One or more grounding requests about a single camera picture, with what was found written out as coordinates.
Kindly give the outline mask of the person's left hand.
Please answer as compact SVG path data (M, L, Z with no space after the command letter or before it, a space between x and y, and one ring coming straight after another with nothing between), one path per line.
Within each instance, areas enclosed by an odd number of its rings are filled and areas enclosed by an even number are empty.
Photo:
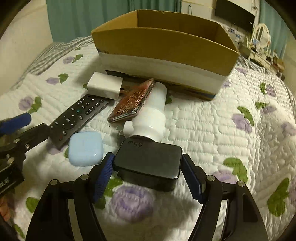
M11 218L11 209L8 205L8 199L6 197L2 197L0 200L0 212L1 216L5 221L9 221Z

